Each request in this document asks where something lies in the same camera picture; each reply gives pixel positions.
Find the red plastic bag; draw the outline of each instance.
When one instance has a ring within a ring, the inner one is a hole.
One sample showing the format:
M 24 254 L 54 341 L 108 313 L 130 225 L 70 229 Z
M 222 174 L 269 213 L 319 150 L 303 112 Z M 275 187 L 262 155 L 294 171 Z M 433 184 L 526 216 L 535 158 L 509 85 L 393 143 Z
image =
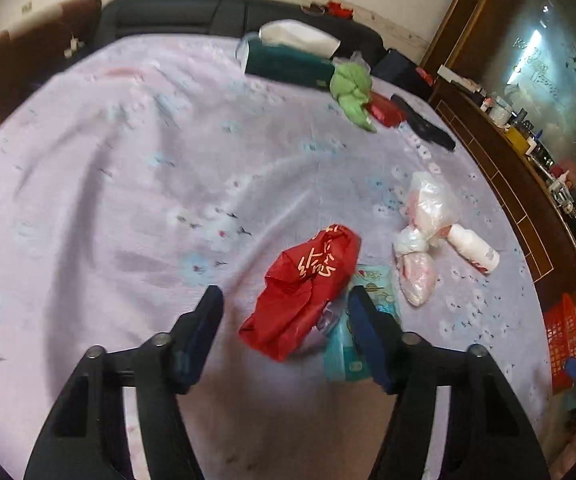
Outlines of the red plastic bag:
M 434 85 L 434 79 L 433 77 L 426 72 L 423 68 L 421 68 L 420 66 L 418 66 L 417 68 L 415 68 L 415 72 L 418 73 L 418 75 L 420 75 L 423 80 L 428 83 L 429 86 L 433 86 Z
M 308 242 L 283 251 L 265 275 L 255 312 L 239 329 L 241 339 L 284 361 L 348 284 L 360 246 L 355 233 L 333 224 Z
M 344 9 L 340 2 L 328 0 L 328 3 L 325 4 L 325 8 L 329 14 L 336 16 L 337 18 L 343 18 L 345 20 L 353 19 L 354 9 Z

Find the bottle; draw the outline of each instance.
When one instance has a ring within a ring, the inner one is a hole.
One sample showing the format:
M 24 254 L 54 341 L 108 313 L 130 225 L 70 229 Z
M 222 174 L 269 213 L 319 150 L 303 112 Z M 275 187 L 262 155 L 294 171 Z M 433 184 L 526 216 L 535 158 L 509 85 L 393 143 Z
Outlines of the bottle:
M 560 189 L 562 189 L 566 185 L 566 179 L 568 178 L 569 173 L 570 170 L 568 170 L 566 173 L 559 175 L 559 178 L 548 186 L 548 191 L 557 192 Z
M 474 231 L 453 224 L 447 237 L 450 245 L 474 267 L 489 274 L 499 265 L 499 253 Z
M 492 99 L 492 97 L 486 97 L 481 105 L 481 111 L 487 113 L 487 111 L 490 110 L 494 104 L 495 101 Z
M 526 155 L 530 155 L 530 153 L 532 153 L 534 150 L 537 150 L 537 152 L 535 152 L 535 155 L 538 156 L 539 153 L 539 137 L 542 136 L 543 130 L 539 130 L 537 132 L 537 135 L 529 135 L 528 138 L 526 139 L 528 141 L 528 144 L 530 144 L 530 148 L 528 148 L 528 151 L 526 152 Z

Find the red plastic basket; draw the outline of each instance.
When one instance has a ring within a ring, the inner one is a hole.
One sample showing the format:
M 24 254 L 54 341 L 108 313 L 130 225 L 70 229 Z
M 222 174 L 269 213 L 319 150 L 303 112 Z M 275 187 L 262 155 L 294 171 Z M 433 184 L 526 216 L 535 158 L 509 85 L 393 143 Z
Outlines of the red plastic basket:
M 558 393 L 572 386 L 564 371 L 564 361 L 576 358 L 576 311 L 570 296 L 564 294 L 561 301 L 543 315 L 550 348 L 552 391 Z

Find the white bottle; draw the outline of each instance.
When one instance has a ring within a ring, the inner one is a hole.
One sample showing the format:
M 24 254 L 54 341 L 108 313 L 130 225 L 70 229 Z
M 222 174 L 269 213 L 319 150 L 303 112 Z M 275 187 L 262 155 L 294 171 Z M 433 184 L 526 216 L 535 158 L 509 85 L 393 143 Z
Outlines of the white bottle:
M 568 170 L 564 174 L 559 175 L 559 178 L 555 180 L 552 184 L 550 184 L 550 186 L 548 187 L 548 191 L 553 192 L 563 189 L 563 187 L 566 185 L 566 179 L 568 178 L 569 173 L 570 170 Z
M 499 253 L 482 240 L 474 231 L 453 224 L 448 241 L 457 252 L 484 274 L 489 274 L 499 265 Z
M 532 138 L 532 136 L 528 137 L 526 139 L 528 141 L 528 149 L 526 150 L 526 155 L 530 155 L 530 153 L 532 153 L 532 150 L 534 150 L 537 147 L 537 141 L 534 140 Z

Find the blue package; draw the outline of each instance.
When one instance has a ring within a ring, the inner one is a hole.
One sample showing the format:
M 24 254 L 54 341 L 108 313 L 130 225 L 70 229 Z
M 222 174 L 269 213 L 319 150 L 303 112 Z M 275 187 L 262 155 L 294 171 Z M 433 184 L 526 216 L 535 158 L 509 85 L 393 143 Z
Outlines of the blue package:
M 356 382 L 371 377 L 365 358 L 354 347 L 348 316 L 348 293 L 355 285 L 363 285 L 377 310 L 387 312 L 401 325 L 397 300 L 390 283 L 390 267 L 358 264 L 346 290 L 337 300 L 343 302 L 343 313 L 331 331 L 325 348 L 324 373 L 330 381 Z

